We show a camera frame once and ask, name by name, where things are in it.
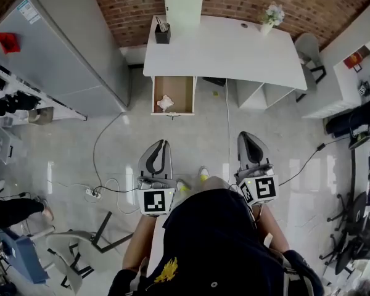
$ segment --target power strip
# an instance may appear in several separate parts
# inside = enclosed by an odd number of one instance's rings
[[[87,193],[87,195],[90,195],[94,199],[97,199],[97,200],[101,199],[101,194],[100,193],[95,192],[94,195],[93,195],[92,190],[88,187],[86,188],[86,193]]]

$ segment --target red object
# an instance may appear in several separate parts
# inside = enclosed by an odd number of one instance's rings
[[[17,37],[12,33],[0,33],[0,45],[7,55],[9,52],[20,52]]]
[[[363,60],[361,54],[359,52],[354,52],[350,57],[344,59],[345,65],[348,69],[353,68],[355,65],[359,65],[359,63]]]

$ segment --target refrigerator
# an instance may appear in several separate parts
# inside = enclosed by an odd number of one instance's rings
[[[96,0],[16,0],[0,19],[20,52],[0,65],[55,100],[89,116],[127,110],[130,74]]]

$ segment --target yellow shoe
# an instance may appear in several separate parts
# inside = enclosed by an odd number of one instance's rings
[[[210,177],[210,174],[208,173],[208,170],[205,166],[200,167],[199,176],[200,176],[201,183],[203,183],[205,180],[207,180]]]
[[[186,184],[184,180],[178,179],[177,180],[177,190],[179,192],[188,192],[191,188]]]

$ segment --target flower vase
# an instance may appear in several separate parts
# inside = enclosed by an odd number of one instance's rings
[[[274,26],[273,23],[264,23],[264,24],[262,24],[262,26],[260,27],[260,33],[263,36],[266,36],[271,31],[273,26]]]

